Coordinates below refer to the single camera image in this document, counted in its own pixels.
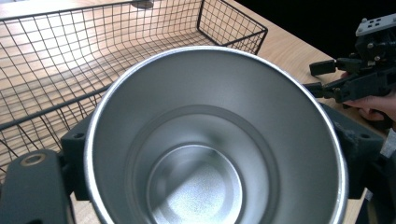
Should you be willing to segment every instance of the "wooden surface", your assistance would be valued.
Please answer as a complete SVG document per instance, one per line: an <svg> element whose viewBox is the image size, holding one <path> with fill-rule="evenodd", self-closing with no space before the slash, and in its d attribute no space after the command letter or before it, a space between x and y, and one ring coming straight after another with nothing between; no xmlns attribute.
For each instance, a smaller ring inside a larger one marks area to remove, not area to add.
<svg viewBox="0 0 396 224"><path fill-rule="evenodd" d="M20 15L26 15L31 13L39 13L46 11L57 11L68 9L71 7L87 7L91 5L101 5L111 2L119 1L106 1L106 0L67 0L67 1L26 1L17 3L6 3L0 4L0 17L15 17ZM287 31L281 29L265 18L251 12L247 8L241 6L232 0L227 0L233 6L239 8L254 20L264 24L268 29L268 36L265 38L262 48L258 55L265 60L273 63L291 74L300 83L310 82L330 82L339 78L340 72L332 75L326 75L320 79L311 77L309 75L309 64L328 60L330 57L314 47L308 45L301 39L291 35ZM354 110L345 111L340 105L337 105L333 100L322 100L321 102L326 103L334 108L339 109L347 116L361 121L361 118ZM348 201L348 208L346 211L345 223L354 223L357 214L360 210L361 201ZM92 206L88 202L74 202L76 217L78 223L97 223L98 219L92 210Z"/></svg>

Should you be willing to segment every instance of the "metal wire grid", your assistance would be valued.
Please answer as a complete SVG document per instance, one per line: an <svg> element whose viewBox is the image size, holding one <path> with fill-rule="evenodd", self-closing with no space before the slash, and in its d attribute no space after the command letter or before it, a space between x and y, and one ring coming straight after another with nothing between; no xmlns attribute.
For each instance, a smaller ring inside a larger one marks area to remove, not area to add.
<svg viewBox="0 0 396 224"><path fill-rule="evenodd" d="M267 33L221 0L140 2L0 19L0 181L20 155L59 150L133 64L193 45L257 54Z"/></svg>

